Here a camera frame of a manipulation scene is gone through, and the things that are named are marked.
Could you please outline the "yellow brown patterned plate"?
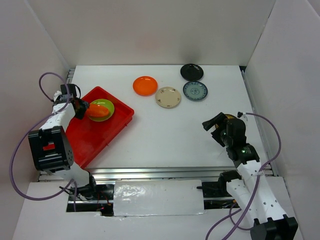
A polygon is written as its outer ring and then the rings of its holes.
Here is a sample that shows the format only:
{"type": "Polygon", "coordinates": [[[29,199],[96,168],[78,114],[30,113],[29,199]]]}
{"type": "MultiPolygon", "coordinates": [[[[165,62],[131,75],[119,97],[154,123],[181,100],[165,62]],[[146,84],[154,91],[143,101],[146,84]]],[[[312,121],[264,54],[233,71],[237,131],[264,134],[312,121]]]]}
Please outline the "yellow brown patterned plate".
{"type": "Polygon", "coordinates": [[[225,114],[225,119],[236,119],[237,117],[236,116],[234,116],[234,115],[232,115],[232,114],[225,114]]]}

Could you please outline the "green plate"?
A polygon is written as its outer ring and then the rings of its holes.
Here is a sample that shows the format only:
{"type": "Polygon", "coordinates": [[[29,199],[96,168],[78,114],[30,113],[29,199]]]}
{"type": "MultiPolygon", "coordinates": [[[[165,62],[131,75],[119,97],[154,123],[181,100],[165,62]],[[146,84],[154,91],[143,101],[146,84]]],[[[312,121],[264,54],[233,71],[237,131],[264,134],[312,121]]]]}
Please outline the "green plate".
{"type": "Polygon", "coordinates": [[[96,99],[96,100],[92,101],[90,104],[98,104],[98,105],[101,105],[101,106],[108,108],[108,110],[109,110],[108,116],[105,116],[105,117],[90,117],[90,116],[86,115],[88,118],[90,118],[91,120],[93,120],[95,122],[106,121],[109,118],[111,118],[115,112],[114,104],[110,100],[107,100],[107,99],[96,99]]]}

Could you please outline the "blue white patterned plate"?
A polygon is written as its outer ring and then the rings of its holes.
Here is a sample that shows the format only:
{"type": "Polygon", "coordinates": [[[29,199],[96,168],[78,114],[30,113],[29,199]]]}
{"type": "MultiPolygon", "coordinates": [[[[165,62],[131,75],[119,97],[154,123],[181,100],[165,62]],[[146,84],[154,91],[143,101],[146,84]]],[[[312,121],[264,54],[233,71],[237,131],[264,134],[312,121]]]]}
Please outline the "blue white patterned plate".
{"type": "Polygon", "coordinates": [[[198,102],[204,100],[208,95],[208,88],[199,81],[189,81],[182,88],[183,94],[188,100],[198,102]]]}

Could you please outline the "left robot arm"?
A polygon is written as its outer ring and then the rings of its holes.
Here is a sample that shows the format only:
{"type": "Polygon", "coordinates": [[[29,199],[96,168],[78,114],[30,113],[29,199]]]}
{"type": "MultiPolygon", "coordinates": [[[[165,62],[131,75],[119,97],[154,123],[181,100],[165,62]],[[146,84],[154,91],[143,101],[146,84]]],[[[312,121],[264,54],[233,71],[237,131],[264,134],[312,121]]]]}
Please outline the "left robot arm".
{"type": "Polygon", "coordinates": [[[28,141],[38,171],[73,180],[71,192],[86,200],[97,197],[99,187],[91,173],[82,169],[75,161],[75,155],[66,131],[72,119],[82,120],[89,103],[77,97],[80,88],[72,83],[60,86],[53,99],[53,116],[38,129],[28,134],[28,141]]]}

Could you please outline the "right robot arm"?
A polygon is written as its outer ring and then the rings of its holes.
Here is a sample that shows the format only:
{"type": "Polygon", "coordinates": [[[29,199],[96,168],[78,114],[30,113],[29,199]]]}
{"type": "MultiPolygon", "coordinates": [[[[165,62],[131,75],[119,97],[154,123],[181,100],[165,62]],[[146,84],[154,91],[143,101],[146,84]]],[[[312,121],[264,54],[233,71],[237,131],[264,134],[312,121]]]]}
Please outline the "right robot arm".
{"type": "Polygon", "coordinates": [[[227,240],[246,219],[252,240],[292,240],[298,222],[287,215],[268,184],[263,170],[272,161],[262,164],[254,146],[247,142],[244,116],[239,112],[236,117],[229,118],[221,112],[202,123],[206,131],[215,128],[212,138],[226,149],[235,166],[235,170],[221,173],[217,184],[221,195],[234,198],[241,214],[224,239],[227,240]]]}

